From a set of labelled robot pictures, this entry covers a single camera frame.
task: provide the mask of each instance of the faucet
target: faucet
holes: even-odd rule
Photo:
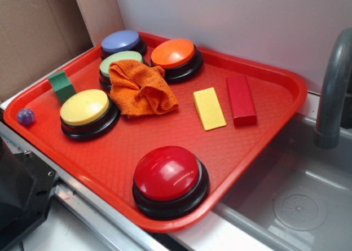
[[[332,49],[320,96],[314,143],[323,149],[338,145],[340,126],[352,127],[352,27],[343,30]]]

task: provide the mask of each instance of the red block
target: red block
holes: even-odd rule
[[[252,95],[245,75],[226,78],[230,97],[232,117],[235,126],[257,123]]]

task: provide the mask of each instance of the red button cap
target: red button cap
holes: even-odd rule
[[[196,185],[200,164],[181,147],[157,148],[138,163],[134,182],[148,199],[165,202],[186,195]]]

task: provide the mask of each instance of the plastic tray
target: plastic tray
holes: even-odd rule
[[[166,41],[140,33],[152,50]],[[203,218],[245,171],[278,131],[303,104],[305,82],[290,71],[232,57],[198,47],[204,65],[193,79],[170,85],[179,108],[161,116],[138,119],[121,117],[106,135],[87,142],[69,140],[61,131],[61,104],[49,81],[41,80],[16,97],[5,110],[4,119],[15,131],[59,166],[146,231],[171,232]],[[65,66],[77,92],[99,83],[100,46]],[[227,92],[226,77],[245,74],[257,112],[257,124],[235,127]],[[204,131],[193,102],[193,92],[214,87],[227,126]],[[36,121],[29,127],[17,122],[20,109],[30,108]],[[132,196],[133,174],[139,160],[162,146],[181,146],[193,152],[210,176],[210,192],[192,213],[175,220],[157,221],[143,215]]]

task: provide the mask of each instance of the orange washcloth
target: orange washcloth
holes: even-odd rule
[[[110,97],[123,115],[131,118],[162,115],[178,107],[160,66],[148,67],[137,60],[120,60],[110,65],[109,75]]]

